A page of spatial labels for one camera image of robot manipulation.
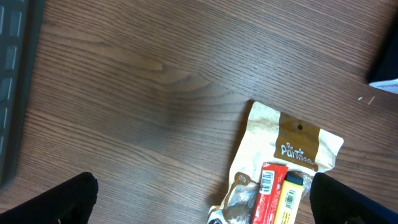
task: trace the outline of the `desk surface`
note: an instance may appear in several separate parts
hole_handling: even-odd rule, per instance
[[[47,0],[0,211],[90,171],[91,223],[205,223],[256,100],[343,137],[328,175],[397,212],[398,96],[365,81],[396,6]]]

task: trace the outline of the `snack package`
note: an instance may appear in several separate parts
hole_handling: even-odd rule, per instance
[[[229,170],[229,190],[220,206],[210,208],[207,224],[251,224],[262,164],[282,164],[304,179],[335,166],[343,139],[308,122],[255,102],[246,132]]]
[[[302,177],[290,173],[286,175],[274,224],[294,224],[303,190]]]
[[[252,224],[273,224],[288,167],[264,163]]]

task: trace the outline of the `plastic wrapper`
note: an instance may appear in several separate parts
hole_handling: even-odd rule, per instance
[[[264,162],[302,176],[304,196],[317,172],[334,168],[342,144],[328,131],[255,102],[229,170],[228,193],[220,206],[211,207],[207,224],[251,224]]]
[[[264,163],[252,224],[273,224],[288,167]]]

